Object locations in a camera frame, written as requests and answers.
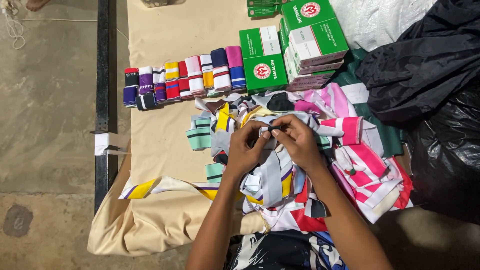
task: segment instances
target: beige cloth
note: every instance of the beige cloth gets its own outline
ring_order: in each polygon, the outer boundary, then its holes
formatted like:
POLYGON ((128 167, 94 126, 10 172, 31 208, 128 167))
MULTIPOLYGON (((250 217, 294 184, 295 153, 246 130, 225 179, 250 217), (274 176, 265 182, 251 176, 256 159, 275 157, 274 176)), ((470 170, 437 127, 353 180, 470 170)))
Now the beige cloth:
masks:
MULTIPOLYGON (((183 4, 146 8, 128 0, 130 64, 162 66, 219 47, 239 44, 238 31, 278 25, 279 16, 251 20, 244 0, 186 0, 183 4)), ((94 254, 140 256, 190 243, 210 206, 202 195, 163 192, 145 199, 118 200, 131 170, 132 183, 161 175, 188 182, 206 182, 204 165, 210 150, 192 151, 185 131, 190 116, 200 113, 194 101, 140 112, 132 109, 131 156, 92 221, 88 251, 94 254)), ((235 216, 233 233, 263 229, 258 212, 235 216)))

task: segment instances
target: pink fabric roll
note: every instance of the pink fabric roll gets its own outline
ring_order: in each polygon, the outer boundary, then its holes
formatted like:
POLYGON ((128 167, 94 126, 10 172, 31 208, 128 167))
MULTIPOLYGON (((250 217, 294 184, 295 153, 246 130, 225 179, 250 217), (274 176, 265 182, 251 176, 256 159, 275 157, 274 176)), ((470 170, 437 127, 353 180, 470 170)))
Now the pink fabric roll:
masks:
POLYGON ((227 52, 228 67, 242 67, 243 59, 241 56, 240 46, 226 46, 225 51, 227 52))

